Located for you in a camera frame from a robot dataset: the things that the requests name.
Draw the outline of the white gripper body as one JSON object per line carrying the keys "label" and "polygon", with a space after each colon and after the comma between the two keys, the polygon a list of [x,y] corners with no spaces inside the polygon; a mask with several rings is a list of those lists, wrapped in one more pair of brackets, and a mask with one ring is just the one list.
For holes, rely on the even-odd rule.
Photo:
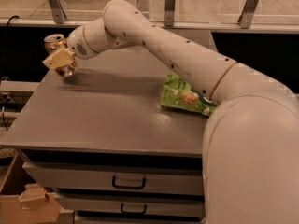
{"label": "white gripper body", "polygon": [[84,38],[83,27],[78,27],[70,33],[67,38],[67,46],[82,60],[87,60],[94,56],[93,50],[88,46]]}

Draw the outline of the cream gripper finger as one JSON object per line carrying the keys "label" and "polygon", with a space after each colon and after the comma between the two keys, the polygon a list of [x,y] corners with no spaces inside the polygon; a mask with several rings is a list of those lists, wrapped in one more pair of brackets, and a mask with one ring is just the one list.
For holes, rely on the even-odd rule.
{"label": "cream gripper finger", "polygon": [[75,53],[70,48],[61,47],[51,53],[44,61],[49,69],[56,69],[69,65],[75,61]]}

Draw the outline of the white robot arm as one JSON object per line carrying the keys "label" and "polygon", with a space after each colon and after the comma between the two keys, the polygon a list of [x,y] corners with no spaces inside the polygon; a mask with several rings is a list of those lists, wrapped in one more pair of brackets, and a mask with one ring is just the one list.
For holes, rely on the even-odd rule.
{"label": "white robot arm", "polygon": [[284,84],[153,25],[125,0],[75,29],[49,69],[140,45],[216,106],[203,138],[203,224],[299,224],[299,100]]}

